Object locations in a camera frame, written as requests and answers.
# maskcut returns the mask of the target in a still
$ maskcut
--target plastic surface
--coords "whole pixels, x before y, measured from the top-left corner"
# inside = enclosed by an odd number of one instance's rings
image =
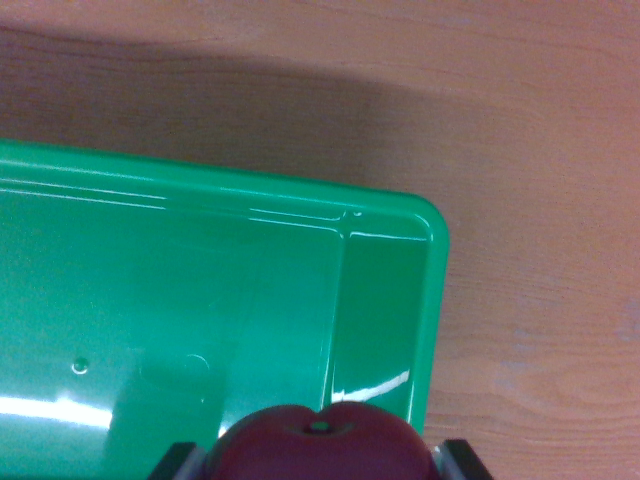
[[[0,143],[0,477],[145,478],[282,403],[422,431],[448,236],[414,196]]]

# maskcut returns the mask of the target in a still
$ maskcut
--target wood grain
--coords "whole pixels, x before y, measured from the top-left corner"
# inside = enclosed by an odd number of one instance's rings
[[[0,136],[421,194],[452,252],[425,439],[640,477],[634,2],[4,1]]]

